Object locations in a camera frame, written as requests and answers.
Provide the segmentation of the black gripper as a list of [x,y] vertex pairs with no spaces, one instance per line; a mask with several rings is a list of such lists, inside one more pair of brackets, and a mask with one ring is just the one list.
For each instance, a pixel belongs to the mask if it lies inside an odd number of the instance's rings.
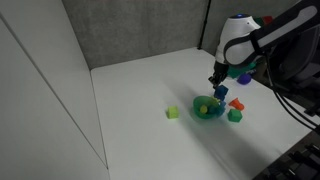
[[208,78],[209,82],[213,85],[213,88],[216,89],[227,77],[229,66],[216,62],[213,67],[213,75]]

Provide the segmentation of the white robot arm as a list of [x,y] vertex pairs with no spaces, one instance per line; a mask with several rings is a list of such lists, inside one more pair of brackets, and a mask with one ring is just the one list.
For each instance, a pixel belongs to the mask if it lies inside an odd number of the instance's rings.
[[264,26],[259,26],[251,15],[229,17],[220,35],[209,82],[216,88],[225,80],[229,67],[243,68],[274,46],[319,23],[320,0],[300,0]]

